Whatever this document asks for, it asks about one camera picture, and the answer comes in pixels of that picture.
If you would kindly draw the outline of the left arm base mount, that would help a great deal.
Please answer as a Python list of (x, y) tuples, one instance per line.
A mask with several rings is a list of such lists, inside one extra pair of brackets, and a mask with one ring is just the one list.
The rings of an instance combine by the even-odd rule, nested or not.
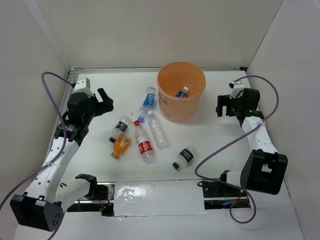
[(114, 216), (115, 182), (98, 182), (94, 195), (76, 200), (67, 209), (68, 213), (99, 213), (104, 217)]

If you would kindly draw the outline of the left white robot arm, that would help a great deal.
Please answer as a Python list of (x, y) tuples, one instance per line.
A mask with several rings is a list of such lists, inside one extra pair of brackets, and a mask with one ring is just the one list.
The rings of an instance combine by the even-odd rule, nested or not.
[(21, 195), (15, 194), (10, 207), (19, 225), (48, 232), (56, 231), (63, 215), (75, 201), (97, 197), (97, 178), (80, 173), (71, 182), (62, 182), (63, 175), (84, 138), (94, 117), (111, 112), (113, 100), (99, 88), (102, 101), (90, 91), (72, 93), (67, 110), (56, 128), (50, 152), (40, 172)]

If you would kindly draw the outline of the black label tesla bottle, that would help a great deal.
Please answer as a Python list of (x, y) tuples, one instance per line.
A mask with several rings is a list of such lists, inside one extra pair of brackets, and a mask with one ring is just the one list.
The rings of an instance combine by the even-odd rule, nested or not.
[(190, 165), (190, 162), (197, 155), (197, 151), (193, 146), (185, 147), (176, 157), (176, 161), (172, 163), (175, 170), (180, 171)]

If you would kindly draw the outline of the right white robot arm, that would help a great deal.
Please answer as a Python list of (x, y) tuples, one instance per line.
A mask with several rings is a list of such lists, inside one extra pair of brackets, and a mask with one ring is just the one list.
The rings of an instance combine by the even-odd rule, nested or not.
[(225, 170), (220, 175), (218, 190), (223, 196), (230, 196), (237, 187), (254, 192), (277, 195), (281, 189), (288, 165), (288, 158), (280, 154), (272, 144), (265, 123), (264, 115), (258, 110), (260, 92), (251, 88), (236, 90), (234, 95), (217, 97), (217, 116), (236, 117), (240, 127), (248, 135), (251, 153), (240, 172)]

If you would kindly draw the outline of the clear unlabeled plastic bottle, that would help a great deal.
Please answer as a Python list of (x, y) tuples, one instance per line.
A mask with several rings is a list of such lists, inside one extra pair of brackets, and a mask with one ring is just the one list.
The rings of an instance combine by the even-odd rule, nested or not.
[(155, 145), (159, 149), (168, 147), (169, 143), (166, 138), (165, 132), (160, 124), (160, 120), (152, 110), (148, 111), (147, 115), (148, 115), (147, 122), (150, 128), (152, 137), (154, 139)]

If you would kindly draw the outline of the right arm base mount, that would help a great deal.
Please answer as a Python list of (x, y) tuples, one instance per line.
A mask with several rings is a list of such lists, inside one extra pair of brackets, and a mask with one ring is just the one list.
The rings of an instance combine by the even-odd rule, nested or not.
[(250, 202), (246, 193), (240, 190), (213, 181), (200, 181), (197, 186), (202, 189), (205, 210), (250, 208)]

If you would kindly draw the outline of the dark blue pepsi bottle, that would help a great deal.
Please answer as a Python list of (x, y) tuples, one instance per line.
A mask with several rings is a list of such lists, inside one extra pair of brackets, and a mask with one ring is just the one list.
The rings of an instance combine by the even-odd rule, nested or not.
[(109, 141), (114, 144), (118, 140), (120, 135), (123, 135), (132, 123), (133, 122), (130, 117), (123, 115), (113, 128)]

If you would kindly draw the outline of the orange juice bottle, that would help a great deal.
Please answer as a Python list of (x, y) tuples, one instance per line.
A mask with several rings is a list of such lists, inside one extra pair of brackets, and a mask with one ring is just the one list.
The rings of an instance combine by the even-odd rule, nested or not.
[(128, 136), (121, 134), (113, 145), (113, 152), (111, 153), (111, 156), (115, 159), (118, 159), (126, 152), (130, 144), (131, 139)]

